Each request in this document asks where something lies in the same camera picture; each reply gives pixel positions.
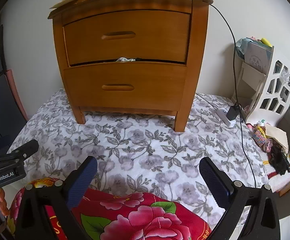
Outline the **person's left hand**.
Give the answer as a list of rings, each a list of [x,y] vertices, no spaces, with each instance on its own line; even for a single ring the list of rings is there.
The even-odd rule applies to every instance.
[[[0,211],[3,216],[8,216],[10,211],[7,207],[7,201],[5,200],[5,191],[3,188],[0,188]]]

